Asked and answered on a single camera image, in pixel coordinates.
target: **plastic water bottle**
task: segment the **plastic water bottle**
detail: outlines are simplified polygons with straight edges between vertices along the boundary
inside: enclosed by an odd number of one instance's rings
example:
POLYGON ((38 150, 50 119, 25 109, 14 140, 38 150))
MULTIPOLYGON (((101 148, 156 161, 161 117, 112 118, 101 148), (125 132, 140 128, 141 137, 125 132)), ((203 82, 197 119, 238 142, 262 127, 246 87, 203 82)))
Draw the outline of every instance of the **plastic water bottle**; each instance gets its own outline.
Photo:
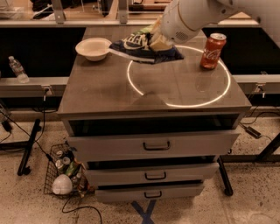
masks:
POLYGON ((17 76, 17 80, 20 83, 26 83, 29 81, 28 75, 26 74, 23 66, 20 64, 20 62, 15 59, 13 56, 9 57, 9 65, 11 70, 14 72, 14 74, 17 76))

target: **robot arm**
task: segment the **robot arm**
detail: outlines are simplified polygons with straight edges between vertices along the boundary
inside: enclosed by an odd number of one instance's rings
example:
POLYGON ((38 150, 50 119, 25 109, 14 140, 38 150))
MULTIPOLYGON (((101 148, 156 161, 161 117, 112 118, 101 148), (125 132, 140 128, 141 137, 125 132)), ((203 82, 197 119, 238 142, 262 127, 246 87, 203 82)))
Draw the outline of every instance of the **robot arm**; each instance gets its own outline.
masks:
POLYGON ((167 39, 181 44, 195 37, 205 25, 242 11, 280 46, 279 9, 280 0, 173 0, 165 8, 160 29, 167 39))

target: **red soda can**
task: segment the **red soda can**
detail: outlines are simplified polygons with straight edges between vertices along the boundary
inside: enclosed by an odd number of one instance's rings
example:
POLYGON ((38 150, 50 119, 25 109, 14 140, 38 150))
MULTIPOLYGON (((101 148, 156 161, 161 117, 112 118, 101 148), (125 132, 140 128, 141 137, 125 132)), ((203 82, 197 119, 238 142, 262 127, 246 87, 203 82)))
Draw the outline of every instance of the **red soda can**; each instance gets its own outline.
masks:
POLYGON ((207 39, 200 65, 205 69, 215 69, 221 55, 221 49, 227 43, 226 35, 212 33, 207 39))

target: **drawer handle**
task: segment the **drawer handle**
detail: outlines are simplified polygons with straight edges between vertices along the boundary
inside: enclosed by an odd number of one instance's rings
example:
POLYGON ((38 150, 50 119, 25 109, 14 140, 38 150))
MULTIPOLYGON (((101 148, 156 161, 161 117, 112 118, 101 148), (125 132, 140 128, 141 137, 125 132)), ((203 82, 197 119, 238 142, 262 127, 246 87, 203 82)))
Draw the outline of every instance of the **drawer handle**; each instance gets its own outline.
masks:
POLYGON ((145 196, 146 199, 155 199, 155 198, 160 198, 163 194, 161 191, 159 191, 158 195, 149 196, 148 193, 146 192, 143 195, 145 196))
POLYGON ((165 147, 148 147, 146 143, 143 143, 143 148, 146 151, 168 151, 171 147, 170 142, 167 142, 167 145, 165 147))
POLYGON ((163 177, 159 177, 159 178, 149 178, 149 177, 148 177, 148 174, 147 174, 147 173, 145 173, 145 178, 146 178, 147 180, 160 180, 160 179, 166 179, 166 172, 164 172, 164 176, 163 176, 163 177))

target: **concrete floor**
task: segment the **concrete floor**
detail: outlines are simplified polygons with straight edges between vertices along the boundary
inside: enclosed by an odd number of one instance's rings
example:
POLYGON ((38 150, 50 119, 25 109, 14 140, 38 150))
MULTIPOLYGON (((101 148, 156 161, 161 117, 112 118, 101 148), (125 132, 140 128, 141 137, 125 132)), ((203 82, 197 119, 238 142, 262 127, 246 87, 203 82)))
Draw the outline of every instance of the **concrete floor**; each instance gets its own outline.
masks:
MULTIPOLYGON (((43 115, 38 112, 12 112, 11 118, 29 133, 36 118, 43 121, 43 115)), ((243 122, 251 122, 254 119, 254 117, 244 118, 243 122)), ((22 130, 14 124, 12 126, 12 135, 5 142, 28 139, 22 130)), ((251 126, 263 135, 273 138, 280 131, 280 117, 267 115, 258 118, 251 126)), ((238 127, 238 130, 241 134, 234 144, 234 154, 258 153, 270 142, 267 137, 254 139, 242 128, 238 127)), ((0 126, 0 139, 5 137, 7 132, 0 126)), ((63 123, 57 115, 46 114, 45 132, 39 139, 44 151, 49 152, 55 144, 63 144, 66 137, 63 123)), ((67 199, 44 194, 47 158, 36 144, 28 162, 31 173, 27 176, 17 175, 22 151, 0 153, 1 224, 100 223, 98 213, 94 209, 85 208, 62 213, 62 207, 67 199)), ((232 197, 224 194, 221 175, 217 171, 212 179, 205 182, 206 187, 202 194, 195 198, 103 204, 97 202, 94 195, 89 194, 83 199, 80 197, 70 199, 65 210, 81 206, 95 207, 101 212, 103 223, 114 224, 280 223, 279 164, 225 164, 225 166, 234 188, 232 197), (151 207, 151 212, 146 212, 148 207, 151 207)))

